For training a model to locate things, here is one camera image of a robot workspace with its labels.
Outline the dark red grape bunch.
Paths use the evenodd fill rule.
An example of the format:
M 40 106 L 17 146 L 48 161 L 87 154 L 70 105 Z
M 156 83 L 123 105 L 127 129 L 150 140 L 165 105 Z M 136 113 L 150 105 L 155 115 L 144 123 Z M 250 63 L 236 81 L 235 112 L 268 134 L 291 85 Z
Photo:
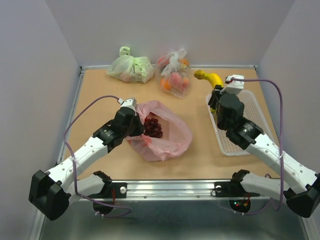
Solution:
M 163 137 L 162 126 L 156 118 L 146 118 L 144 120 L 144 135 L 151 138 L 161 139 Z

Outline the yellow banana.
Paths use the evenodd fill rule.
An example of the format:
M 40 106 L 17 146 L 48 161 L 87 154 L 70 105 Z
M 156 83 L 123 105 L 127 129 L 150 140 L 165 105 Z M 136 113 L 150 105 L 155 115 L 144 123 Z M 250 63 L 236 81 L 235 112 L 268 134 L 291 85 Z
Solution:
M 222 96 L 221 91 L 224 88 L 222 79 L 216 73 L 207 73 L 201 69 L 196 70 L 193 75 L 198 80 L 208 81 L 212 86 L 212 92 L 207 105 L 210 108 L 210 112 L 214 114 L 217 110 L 217 105 Z

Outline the pink plastic bag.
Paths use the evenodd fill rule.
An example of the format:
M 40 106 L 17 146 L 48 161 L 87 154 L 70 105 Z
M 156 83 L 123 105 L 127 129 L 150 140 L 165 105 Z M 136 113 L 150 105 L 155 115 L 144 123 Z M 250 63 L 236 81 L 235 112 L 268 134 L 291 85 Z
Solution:
M 193 133 L 187 124 L 158 100 L 140 103 L 136 106 L 140 121 L 145 122 L 155 115 L 163 123 L 163 137 L 147 135 L 127 137 L 130 146 L 147 162 L 166 161 L 181 156 L 191 145 Z

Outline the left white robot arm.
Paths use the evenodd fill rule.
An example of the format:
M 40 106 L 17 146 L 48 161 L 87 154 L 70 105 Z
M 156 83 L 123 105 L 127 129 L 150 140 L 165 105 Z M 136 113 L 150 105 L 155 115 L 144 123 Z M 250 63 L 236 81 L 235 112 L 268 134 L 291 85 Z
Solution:
M 77 175 L 122 144 L 126 137 L 139 136 L 143 131 L 135 108 L 122 106 L 114 119 L 96 130 L 74 155 L 47 171 L 33 174 L 29 202 L 54 221 L 79 198 L 115 197 L 117 189 L 104 172 L 96 171 L 83 180 L 77 180 Z

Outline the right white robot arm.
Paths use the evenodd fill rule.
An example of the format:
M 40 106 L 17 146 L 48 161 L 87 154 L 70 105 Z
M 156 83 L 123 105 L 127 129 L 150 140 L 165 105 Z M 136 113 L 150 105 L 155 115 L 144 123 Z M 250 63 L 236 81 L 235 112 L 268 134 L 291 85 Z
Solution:
M 244 117 L 245 105 L 221 85 L 211 92 L 208 106 L 214 110 L 216 126 L 230 142 L 256 156 L 280 178 L 267 178 L 241 169 L 232 175 L 232 194 L 259 194 L 286 205 L 295 214 L 309 218 L 320 203 L 320 175 L 277 146 L 264 130 Z

